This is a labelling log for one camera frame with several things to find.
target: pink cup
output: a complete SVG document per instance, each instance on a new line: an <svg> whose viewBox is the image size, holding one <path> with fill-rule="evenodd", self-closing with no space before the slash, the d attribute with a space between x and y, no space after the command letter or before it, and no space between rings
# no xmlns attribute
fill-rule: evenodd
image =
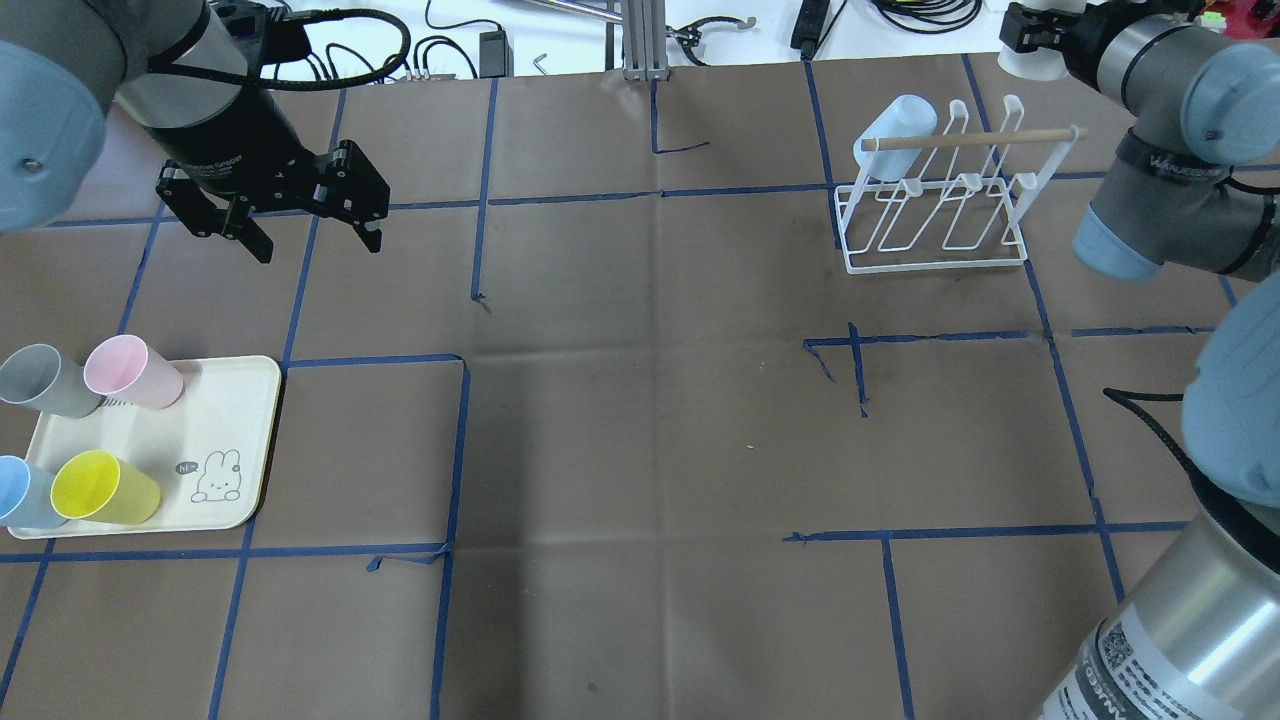
<svg viewBox="0 0 1280 720"><path fill-rule="evenodd" d="M142 338L118 334L84 361L84 384L99 395L160 410L182 395L182 373Z"/></svg>

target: yellow cup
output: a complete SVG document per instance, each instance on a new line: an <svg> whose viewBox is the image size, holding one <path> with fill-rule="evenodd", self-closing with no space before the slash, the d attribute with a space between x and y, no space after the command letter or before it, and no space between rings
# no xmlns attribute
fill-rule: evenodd
<svg viewBox="0 0 1280 720"><path fill-rule="evenodd" d="M54 511L68 520L137 525L160 507L160 486L105 450L68 460L49 496Z"/></svg>

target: cup opening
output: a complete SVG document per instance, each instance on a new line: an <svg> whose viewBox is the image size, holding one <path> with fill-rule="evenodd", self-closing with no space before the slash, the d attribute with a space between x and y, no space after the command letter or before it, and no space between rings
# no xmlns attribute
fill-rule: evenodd
<svg viewBox="0 0 1280 720"><path fill-rule="evenodd" d="M90 450L72 457L54 478L50 500L69 520L101 510L120 486L120 465L110 452Z"/></svg>
<svg viewBox="0 0 1280 720"><path fill-rule="evenodd" d="M20 457L0 456L0 521L22 505L31 489L31 469Z"/></svg>
<svg viewBox="0 0 1280 720"><path fill-rule="evenodd" d="M52 387L63 357L50 345L28 345L0 365L0 398L5 402L31 402Z"/></svg>
<svg viewBox="0 0 1280 720"><path fill-rule="evenodd" d="M147 366L147 343L131 334L115 336L99 345L84 363L84 384L99 395L113 395L132 386Z"/></svg>

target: qr code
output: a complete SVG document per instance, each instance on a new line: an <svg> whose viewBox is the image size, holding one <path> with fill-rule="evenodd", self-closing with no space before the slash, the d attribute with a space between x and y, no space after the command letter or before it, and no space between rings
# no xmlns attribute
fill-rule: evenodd
<svg viewBox="0 0 1280 720"><path fill-rule="evenodd" d="M1125 660L1133 655L1133 646L1129 644L1129 638L1124 635L1124 628L1119 623L1102 637L1102 655L1107 659L1110 667L1124 665Z"/></svg>

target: white label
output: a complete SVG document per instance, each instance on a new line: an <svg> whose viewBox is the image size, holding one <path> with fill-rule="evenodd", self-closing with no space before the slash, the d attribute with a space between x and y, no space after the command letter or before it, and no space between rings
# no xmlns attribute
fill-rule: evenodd
<svg viewBox="0 0 1280 720"><path fill-rule="evenodd" d="M1151 720L1244 717L1175 667L1147 634L1132 605L1098 635L1098 655L1120 692Z"/></svg>
<svg viewBox="0 0 1280 720"><path fill-rule="evenodd" d="M1080 684L1075 680L1075 670L1066 674L1053 694L1044 701L1044 715L1042 720L1098 720L1098 716L1089 710L1080 692Z"/></svg>

